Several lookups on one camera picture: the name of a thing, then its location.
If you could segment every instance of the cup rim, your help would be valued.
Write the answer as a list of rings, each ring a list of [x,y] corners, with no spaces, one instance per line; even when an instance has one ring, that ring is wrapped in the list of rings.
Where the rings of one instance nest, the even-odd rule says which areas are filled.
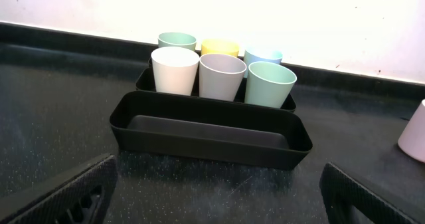
[[[262,78],[262,77],[258,76],[256,73],[254,73],[254,72],[251,70],[251,66],[252,66],[253,64],[261,63],[261,62],[269,63],[269,64],[272,64],[272,65],[276,65],[276,66],[279,66],[280,68],[282,68],[282,69],[284,69],[284,70],[288,70],[289,72],[291,72],[291,73],[295,76],[295,80],[294,80],[293,82],[274,82],[274,81],[267,80],[267,79],[265,79],[265,78]],[[271,82],[271,83],[273,83],[273,84],[293,84],[293,83],[297,82],[297,79],[298,79],[297,75],[296,75],[296,74],[295,74],[292,70],[290,70],[290,69],[288,69],[288,68],[286,68],[286,67],[284,67],[284,66],[282,66],[282,65],[280,65],[280,64],[273,63],[273,62],[267,62],[267,61],[257,61],[257,62],[252,62],[252,63],[250,64],[250,66],[248,67],[248,69],[249,69],[249,71],[250,71],[253,75],[255,75],[256,77],[261,78],[262,80],[264,80],[264,81],[266,81],[266,82]]]
[[[232,49],[231,51],[229,51],[230,53],[233,53],[233,52],[236,52],[236,51],[239,52],[239,50],[240,50],[240,46],[239,46],[239,44],[237,42],[226,40],[226,39],[205,39],[201,43],[201,48],[202,48],[202,46],[205,45],[205,42],[208,42],[208,41],[220,41],[220,42],[230,43],[230,44],[234,45],[236,48],[235,49]]]
[[[170,33],[187,35],[187,36],[190,36],[190,37],[194,38],[195,41],[192,42],[192,43],[186,43],[186,44],[176,44],[176,43],[171,43],[171,42],[168,42],[168,41],[164,41],[163,39],[160,38],[161,35],[170,34]],[[164,43],[167,43],[168,45],[193,45],[193,44],[196,44],[196,42],[197,42],[197,38],[196,37],[194,37],[193,35],[187,34],[187,33],[183,33],[183,32],[164,32],[164,33],[161,33],[161,34],[158,35],[158,39],[160,41],[164,42]]]
[[[162,62],[159,62],[157,59],[155,59],[153,56],[154,56],[154,54],[159,52],[158,50],[163,51],[164,49],[182,49],[183,52],[188,52],[188,53],[190,52],[191,54],[195,54],[197,56],[197,58],[196,58],[197,62],[195,62],[193,64],[188,64],[188,65],[185,65],[185,66],[172,66],[172,65],[168,65],[168,64],[163,64]],[[189,50],[189,49],[186,49],[186,48],[183,48],[183,47],[161,47],[161,48],[158,48],[158,49],[155,49],[154,51],[152,51],[151,59],[152,59],[152,65],[153,65],[153,61],[155,61],[156,63],[158,63],[160,65],[164,65],[164,66],[168,66],[168,67],[184,68],[184,67],[190,67],[190,66],[198,64],[200,58],[199,58],[199,55],[195,51],[192,51],[192,50]]]
[[[242,63],[245,65],[245,68],[244,68],[244,70],[243,70],[243,71],[240,71],[240,72],[223,72],[223,71],[215,70],[215,69],[213,69],[213,68],[208,67],[207,65],[205,65],[205,64],[202,62],[202,57],[204,57],[204,56],[206,56],[206,55],[224,55],[224,56],[229,56],[229,57],[232,57],[232,58],[237,59],[237,60],[238,60],[238,62],[239,62],[239,61],[240,61],[240,62],[242,62]],[[205,55],[202,55],[201,57],[199,57],[199,63],[200,63],[202,66],[204,66],[205,68],[207,68],[207,69],[209,69],[209,70],[212,70],[212,71],[214,71],[214,72],[221,73],[221,74],[240,74],[240,73],[245,73],[246,68],[247,68],[247,66],[246,66],[246,64],[245,64],[245,62],[244,62],[244,61],[240,60],[239,58],[236,58],[235,56],[232,56],[232,55],[226,55],[226,54],[216,54],[216,53],[209,53],[209,54],[205,54]]]
[[[283,57],[284,57],[284,55],[282,54],[282,52],[281,52],[281,51],[279,51],[278,49],[270,49],[270,50],[271,50],[272,52],[275,52],[275,51],[279,52],[279,54],[280,54],[280,58],[266,58],[266,57],[261,56],[261,55],[256,55],[256,54],[255,54],[255,52],[252,52],[252,50],[253,50],[253,49],[255,49],[255,46],[249,45],[249,46],[247,46],[247,47],[245,48],[245,52],[248,52],[248,53],[250,53],[250,54],[252,54],[252,55],[258,56],[258,57],[260,57],[260,58],[268,59],[268,60],[282,60],[282,59],[283,59]]]

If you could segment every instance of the white cup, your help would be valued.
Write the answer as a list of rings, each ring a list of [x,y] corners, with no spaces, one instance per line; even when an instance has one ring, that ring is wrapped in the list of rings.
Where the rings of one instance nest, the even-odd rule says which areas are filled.
[[[199,96],[233,101],[244,78],[246,64],[230,55],[206,54],[199,66]]]
[[[425,100],[413,114],[398,139],[398,145],[410,157],[425,162]]]
[[[199,55],[181,47],[163,47],[152,52],[157,92],[191,95]]]

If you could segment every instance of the pink cup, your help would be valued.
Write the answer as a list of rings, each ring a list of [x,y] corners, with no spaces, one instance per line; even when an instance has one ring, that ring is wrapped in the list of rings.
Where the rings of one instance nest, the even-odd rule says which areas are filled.
[[[398,139],[398,145],[410,157],[425,162],[425,100],[413,114]]]

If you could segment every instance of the white wall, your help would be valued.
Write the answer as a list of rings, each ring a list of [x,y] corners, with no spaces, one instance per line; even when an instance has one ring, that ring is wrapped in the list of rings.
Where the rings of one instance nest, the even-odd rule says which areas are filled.
[[[224,37],[277,46],[283,62],[425,84],[425,0],[0,0],[0,21],[147,43]]]

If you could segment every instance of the black tray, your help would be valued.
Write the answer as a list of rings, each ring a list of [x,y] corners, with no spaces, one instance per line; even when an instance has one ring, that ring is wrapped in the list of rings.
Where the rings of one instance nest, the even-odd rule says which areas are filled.
[[[155,89],[155,79],[153,77],[153,68],[148,67],[146,68],[140,77],[138,78],[136,84],[135,84],[136,90],[144,90],[144,91],[154,91]],[[242,79],[242,82],[240,83],[238,92],[236,93],[236,96],[234,97],[235,102],[244,103],[245,101],[245,90],[246,90],[246,78]],[[199,70],[197,72],[197,75],[195,77],[195,81],[193,83],[193,89],[192,89],[192,96],[199,97]],[[294,112],[297,108],[297,105],[295,104],[294,99],[292,98],[291,94],[288,95],[286,98],[284,104],[280,107],[282,110],[287,110],[290,112]]]
[[[126,94],[110,124],[122,150],[278,169],[294,169],[313,146],[290,112],[157,92]]]

